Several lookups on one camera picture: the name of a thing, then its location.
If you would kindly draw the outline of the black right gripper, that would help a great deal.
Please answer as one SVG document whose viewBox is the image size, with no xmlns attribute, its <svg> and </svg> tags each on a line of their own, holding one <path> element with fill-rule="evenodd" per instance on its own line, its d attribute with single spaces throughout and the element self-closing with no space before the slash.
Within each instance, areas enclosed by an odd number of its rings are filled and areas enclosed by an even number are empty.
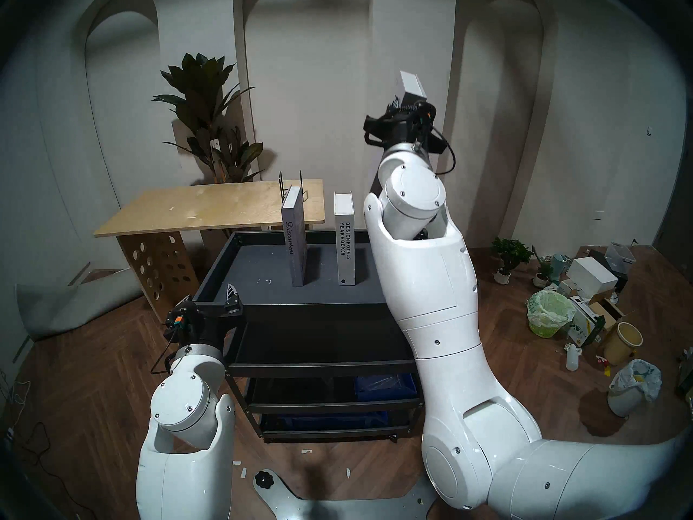
<svg viewBox="0 0 693 520">
<path fill-rule="evenodd" d="M 369 146 L 388 150 L 398 144 L 410 144 L 421 157 L 440 155 L 449 149 L 447 140 L 434 131 L 437 109 L 431 103 L 402 106 L 403 95 L 396 95 L 383 116 L 366 116 L 364 138 Z"/>
</svg>

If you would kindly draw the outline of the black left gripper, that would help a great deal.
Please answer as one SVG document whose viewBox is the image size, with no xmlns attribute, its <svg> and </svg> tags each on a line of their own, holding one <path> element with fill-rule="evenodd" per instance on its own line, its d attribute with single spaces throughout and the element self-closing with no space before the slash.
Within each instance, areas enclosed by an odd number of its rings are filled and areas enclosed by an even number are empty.
<svg viewBox="0 0 693 520">
<path fill-rule="evenodd" d="M 224 351 L 227 333 L 243 319 L 243 304 L 235 287 L 228 283 L 224 304 L 195 302 L 188 294 L 172 308 L 165 320 L 164 338 L 180 345 L 204 344 Z"/>
</svg>

